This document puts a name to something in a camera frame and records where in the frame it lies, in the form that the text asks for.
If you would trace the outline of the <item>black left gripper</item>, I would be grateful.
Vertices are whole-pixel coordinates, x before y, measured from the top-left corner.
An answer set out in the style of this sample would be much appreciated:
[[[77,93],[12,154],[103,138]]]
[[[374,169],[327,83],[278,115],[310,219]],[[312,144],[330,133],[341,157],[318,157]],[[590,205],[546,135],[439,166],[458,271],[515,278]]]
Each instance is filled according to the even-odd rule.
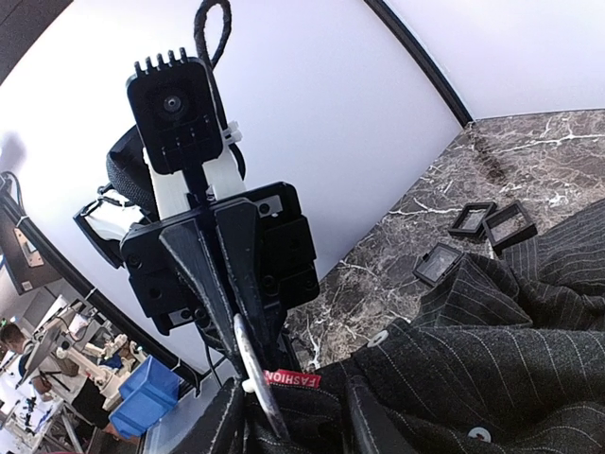
[[[234,335],[241,315],[261,367],[280,366],[287,311],[316,299],[317,258],[299,194],[278,182],[213,201],[148,225],[120,244],[130,285],[146,316],[167,336],[195,322],[204,343],[239,377]]]

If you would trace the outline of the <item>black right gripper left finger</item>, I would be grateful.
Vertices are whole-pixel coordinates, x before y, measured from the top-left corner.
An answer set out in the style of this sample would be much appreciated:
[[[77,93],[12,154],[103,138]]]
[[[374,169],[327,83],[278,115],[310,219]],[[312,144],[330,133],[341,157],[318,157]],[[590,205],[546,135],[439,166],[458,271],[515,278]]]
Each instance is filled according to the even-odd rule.
[[[244,428],[241,381],[229,378],[210,393],[192,393],[155,427],[156,453],[240,453]]]

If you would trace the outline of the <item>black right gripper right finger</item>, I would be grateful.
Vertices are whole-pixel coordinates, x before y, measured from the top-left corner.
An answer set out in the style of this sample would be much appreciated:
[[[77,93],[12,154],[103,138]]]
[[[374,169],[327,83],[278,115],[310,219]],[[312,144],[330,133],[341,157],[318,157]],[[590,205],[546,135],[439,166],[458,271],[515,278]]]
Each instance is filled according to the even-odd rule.
[[[415,453],[363,380],[349,380],[346,390],[357,453]]]

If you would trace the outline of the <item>dark pinstriped garment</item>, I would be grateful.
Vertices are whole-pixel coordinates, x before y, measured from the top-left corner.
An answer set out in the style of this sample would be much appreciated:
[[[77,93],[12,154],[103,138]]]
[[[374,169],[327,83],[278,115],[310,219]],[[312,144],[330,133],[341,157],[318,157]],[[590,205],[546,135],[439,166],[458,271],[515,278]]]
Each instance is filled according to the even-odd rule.
[[[248,453],[357,453],[346,384],[363,380],[415,453],[604,449],[604,205],[492,260],[468,253],[412,321],[323,367],[317,389],[272,390],[290,441],[257,403]]]

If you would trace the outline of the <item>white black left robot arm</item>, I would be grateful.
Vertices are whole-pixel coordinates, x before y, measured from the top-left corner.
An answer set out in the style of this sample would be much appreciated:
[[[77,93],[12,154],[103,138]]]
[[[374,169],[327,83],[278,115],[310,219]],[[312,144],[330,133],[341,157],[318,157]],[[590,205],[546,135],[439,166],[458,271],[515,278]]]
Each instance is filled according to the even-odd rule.
[[[204,343],[237,357],[240,315],[261,365],[300,370],[287,312],[320,292],[316,251],[298,193],[278,182],[160,218],[136,129],[106,159],[109,182],[75,217],[97,251],[128,271],[145,315],[168,335],[194,324]]]

